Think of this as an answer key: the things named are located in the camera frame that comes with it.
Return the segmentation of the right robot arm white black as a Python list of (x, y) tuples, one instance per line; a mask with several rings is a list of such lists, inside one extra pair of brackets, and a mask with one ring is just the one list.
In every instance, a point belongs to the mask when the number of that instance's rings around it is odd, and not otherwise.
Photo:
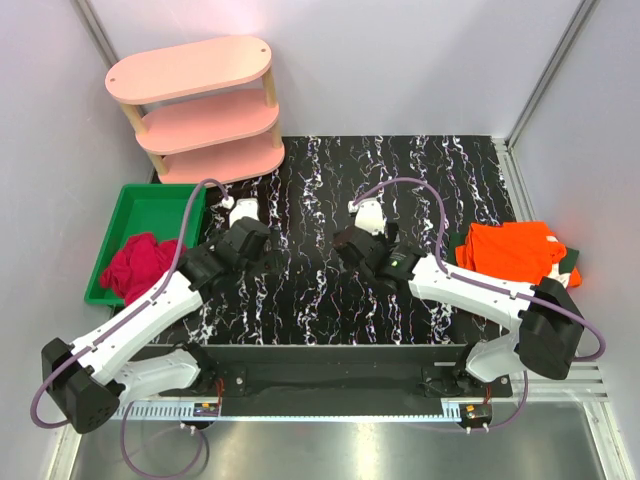
[(459, 357), (452, 376), (463, 395), (476, 396), (490, 382), (522, 370), (551, 380), (567, 378), (584, 327), (558, 281), (545, 278), (531, 285), (464, 271), (356, 226), (335, 234), (333, 248), (346, 269), (386, 295), (447, 304), (506, 329), (499, 338), (466, 347)]

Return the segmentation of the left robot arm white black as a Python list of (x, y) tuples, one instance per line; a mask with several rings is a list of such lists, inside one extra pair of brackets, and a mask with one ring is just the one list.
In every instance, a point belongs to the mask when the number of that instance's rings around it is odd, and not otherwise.
[(217, 362), (204, 348), (180, 342), (145, 360), (137, 354), (162, 331), (243, 277), (282, 266), (279, 234), (245, 216), (207, 243), (188, 249), (174, 269), (102, 326), (41, 350), (43, 385), (79, 434), (101, 427), (131, 402), (169, 391), (203, 396), (220, 385)]

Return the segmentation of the red t-shirt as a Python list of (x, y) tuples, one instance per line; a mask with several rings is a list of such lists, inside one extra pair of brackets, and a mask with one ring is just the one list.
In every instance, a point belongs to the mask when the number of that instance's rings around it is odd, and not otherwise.
[(177, 239), (158, 242), (150, 232), (131, 236), (100, 275), (100, 286), (113, 291), (128, 306), (170, 268), (177, 244)]

